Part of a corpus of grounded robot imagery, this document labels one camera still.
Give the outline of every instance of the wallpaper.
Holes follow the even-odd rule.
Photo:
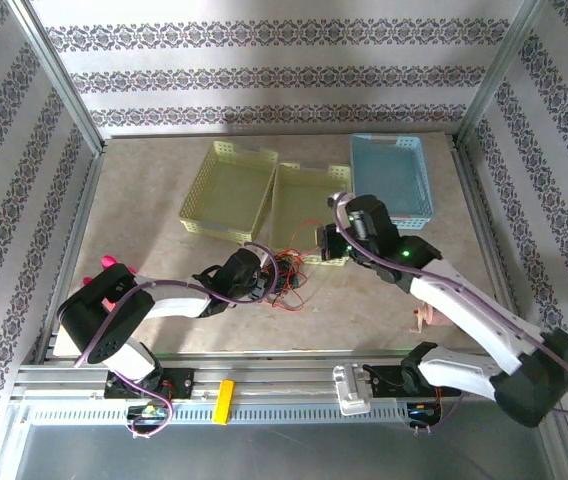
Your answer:
[[[0,0],[0,440],[43,329],[92,154]]]
[[[452,132],[519,0],[32,0],[102,135]]]
[[[467,151],[520,314],[568,332],[568,2],[544,7],[475,134]]]

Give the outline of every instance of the plastic basket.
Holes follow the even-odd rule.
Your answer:
[[[328,197],[340,191],[352,191],[351,169],[345,165],[327,168],[305,167],[299,163],[277,166],[273,186],[273,221],[269,246],[275,252],[292,247],[300,252],[315,249],[317,225],[304,225],[305,220],[318,220],[323,225],[333,222]],[[322,262],[319,251],[304,257],[306,263],[344,265],[347,258]]]
[[[180,210],[186,230],[252,241],[271,200],[277,152],[213,142]]]
[[[351,135],[353,188],[384,202],[401,229],[419,230],[434,214],[426,161],[419,137]]]

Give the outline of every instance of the tabletop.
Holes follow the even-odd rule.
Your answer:
[[[459,178],[443,133],[420,134],[435,215],[423,237],[478,288],[493,292]],[[179,210],[213,140],[248,142],[279,153],[280,162],[348,164],[348,135],[172,137],[109,142],[71,292],[85,276],[101,271],[100,259],[118,261],[152,278],[185,279],[222,264],[238,247],[230,241],[188,233]],[[270,219],[258,241],[268,241]],[[349,261],[343,267],[304,266],[309,280],[298,292],[306,301],[290,313],[266,303],[229,308],[209,318],[145,320],[133,337],[155,353],[411,349],[422,341],[452,349],[477,344],[457,327],[425,326],[413,310],[421,302]],[[64,332],[54,354],[76,355]]]

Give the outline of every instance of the blue plastic tray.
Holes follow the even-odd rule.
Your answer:
[[[373,194],[401,229],[419,230],[433,218],[433,198],[419,137],[351,135],[356,195]]]

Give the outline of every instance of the yellow basket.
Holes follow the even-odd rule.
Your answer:
[[[292,247],[308,252],[317,247],[317,225],[304,225],[306,220],[317,220],[322,225],[333,223],[328,197],[336,192],[352,191],[351,169],[345,165],[328,168],[302,167],[299,163],[281,163],[277,166],[273,186],[273,223],[269,246],[274,252]],[[342,266],[347,257],[322,262],[319,250],[304,257],[306,263]]]
[[[277,152],[213,142],[180,209],[186,230],[233,242],[257,236],[268,212]]]

